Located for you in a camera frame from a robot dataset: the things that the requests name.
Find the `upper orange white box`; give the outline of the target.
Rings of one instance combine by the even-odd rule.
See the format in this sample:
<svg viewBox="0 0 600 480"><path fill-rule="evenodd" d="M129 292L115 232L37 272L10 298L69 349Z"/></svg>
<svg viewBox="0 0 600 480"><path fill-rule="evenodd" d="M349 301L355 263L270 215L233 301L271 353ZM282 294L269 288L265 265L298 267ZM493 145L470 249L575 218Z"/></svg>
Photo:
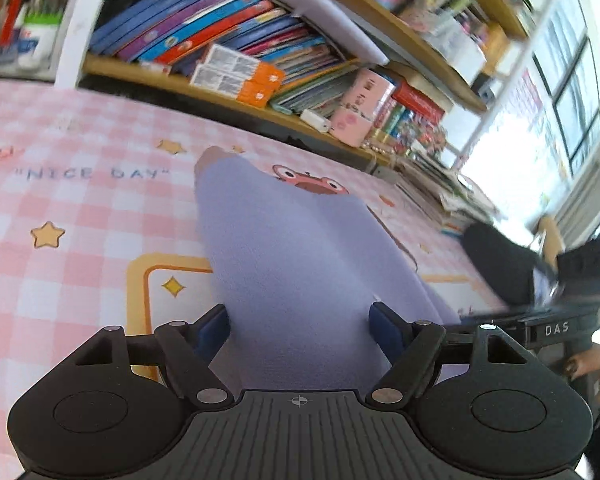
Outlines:
<svg viewBox="0 0 600 480"><path fill-rule="evenodd" d="M220 44L208 47L201 61L223 73L274 88L279 88L285 79L285 72L276 66Z"/></svg>

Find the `white can with green lid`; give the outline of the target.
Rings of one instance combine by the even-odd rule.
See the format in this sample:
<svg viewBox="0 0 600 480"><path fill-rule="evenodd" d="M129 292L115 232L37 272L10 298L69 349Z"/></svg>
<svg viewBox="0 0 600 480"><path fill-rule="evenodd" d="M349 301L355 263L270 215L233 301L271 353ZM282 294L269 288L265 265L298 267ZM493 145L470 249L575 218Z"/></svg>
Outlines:
<svg viewBox="0 0 600 480"><path fill-rule="evenodd" d="M24 17L18 39L19 68L38 70L50 62L61 21L61 12L29 12Z"/></svg>

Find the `row of leaning books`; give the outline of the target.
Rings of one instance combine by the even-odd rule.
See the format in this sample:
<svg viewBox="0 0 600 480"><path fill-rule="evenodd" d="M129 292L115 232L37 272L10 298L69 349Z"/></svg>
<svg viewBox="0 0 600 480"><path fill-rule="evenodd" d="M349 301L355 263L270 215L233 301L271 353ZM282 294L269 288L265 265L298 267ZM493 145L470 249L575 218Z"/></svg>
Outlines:
<svg viewBox="0 0 600 480"><path fill-rule="evenodd" d="M360 61L276 0L117 0L102 8L88 50L145 70L189 78L212 44L283 70L266 106L330 117Z"/></svg>

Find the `red tassel ornament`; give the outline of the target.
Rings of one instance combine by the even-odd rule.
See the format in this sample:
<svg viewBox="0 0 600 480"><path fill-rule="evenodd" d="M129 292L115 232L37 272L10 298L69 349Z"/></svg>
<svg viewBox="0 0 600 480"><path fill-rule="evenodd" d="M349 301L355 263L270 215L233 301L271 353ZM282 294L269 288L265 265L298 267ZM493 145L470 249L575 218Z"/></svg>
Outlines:
<svg viewBox="0 0 600 480"><path fill-rule="evenodd" d="M12 42L12 31L20 11L22 0L9 0L6 18L0 32L0 49L6 49Z"/></svg>

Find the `purple and pink knit sweater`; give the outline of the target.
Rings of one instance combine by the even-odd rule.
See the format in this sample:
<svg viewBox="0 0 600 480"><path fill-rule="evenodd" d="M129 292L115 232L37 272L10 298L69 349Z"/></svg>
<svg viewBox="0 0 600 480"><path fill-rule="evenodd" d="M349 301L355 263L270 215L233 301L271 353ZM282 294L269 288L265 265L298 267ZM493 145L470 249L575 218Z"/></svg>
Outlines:
<svg viewBox="0 0 600 480"><path fill-rule="evenodd" d="M216 146L196 163L195 195L230 318L212 368L234 392L370 390L389 366L368 328L375 301L405 321L458 322L353 195L302 190Z"/></svg>

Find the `small white eraser box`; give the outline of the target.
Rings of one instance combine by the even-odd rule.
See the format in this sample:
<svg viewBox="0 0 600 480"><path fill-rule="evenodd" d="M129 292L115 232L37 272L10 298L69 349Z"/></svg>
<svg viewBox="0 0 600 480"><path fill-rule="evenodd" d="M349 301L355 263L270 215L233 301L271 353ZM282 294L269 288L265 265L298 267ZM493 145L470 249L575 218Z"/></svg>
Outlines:
<svg viewBox="0 0 600 480"><path fill-rule="evenodd" d="M313 110L304 110L300 115L300 120L320 133L329 132L330 120Z"/></svg>

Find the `pink checkered table mat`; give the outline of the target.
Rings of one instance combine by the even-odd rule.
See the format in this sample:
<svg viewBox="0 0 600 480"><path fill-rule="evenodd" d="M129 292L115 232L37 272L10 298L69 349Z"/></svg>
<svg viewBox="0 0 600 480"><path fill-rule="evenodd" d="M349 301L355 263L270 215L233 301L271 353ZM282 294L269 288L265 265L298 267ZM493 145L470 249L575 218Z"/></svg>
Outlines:
<svg viewBox="0 0 600 480"><path fill-rule="evenodd" d="M212 145L358 196L450 307L503 309L457 240L362 170L165 108L0 79L0 479L21 474L12 404L85 339L212 306L194 197L196 161Z"/></svg>

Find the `stack of magazines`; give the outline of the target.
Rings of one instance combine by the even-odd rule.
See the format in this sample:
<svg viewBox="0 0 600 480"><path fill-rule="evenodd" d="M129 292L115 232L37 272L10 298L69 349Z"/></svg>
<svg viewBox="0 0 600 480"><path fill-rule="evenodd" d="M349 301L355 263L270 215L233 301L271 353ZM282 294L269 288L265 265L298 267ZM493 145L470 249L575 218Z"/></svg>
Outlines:
<svg viewBox="0 0 600 480"><path fill-rule="evenodd" d="M502 218L477 185L432 160L399 160L394 170L398 190L441 232L460 237L476 222L492 226Z"/></svg>

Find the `pink patterned cup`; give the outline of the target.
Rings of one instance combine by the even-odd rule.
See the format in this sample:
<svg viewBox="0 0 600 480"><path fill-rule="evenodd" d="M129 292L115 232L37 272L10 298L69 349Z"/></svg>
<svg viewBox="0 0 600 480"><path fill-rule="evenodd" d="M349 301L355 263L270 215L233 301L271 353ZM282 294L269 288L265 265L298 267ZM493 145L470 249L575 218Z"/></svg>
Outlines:
<svg viewBox="0 0 600 480"><path fill-rule="evenodd" d="M390 79L369 68L359 70L330 118L329 133L350 148L359 148L393 90Z"/></svg>

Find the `wooden bookshelf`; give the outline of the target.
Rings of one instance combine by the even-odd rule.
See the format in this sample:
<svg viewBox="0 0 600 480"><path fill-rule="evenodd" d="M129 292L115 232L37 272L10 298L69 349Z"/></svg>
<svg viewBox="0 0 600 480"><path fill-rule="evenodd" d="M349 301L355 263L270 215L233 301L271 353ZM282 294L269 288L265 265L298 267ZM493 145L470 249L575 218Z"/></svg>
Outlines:
<svg viewBox="0 0 600 480"><path fill-rule="evenodd" d="M329 157L386 160L426 144L532 32L520 0L80 0L81 84L272 136ZM19 12L69 37L70 0L0 0L0 44Z"/></svg>

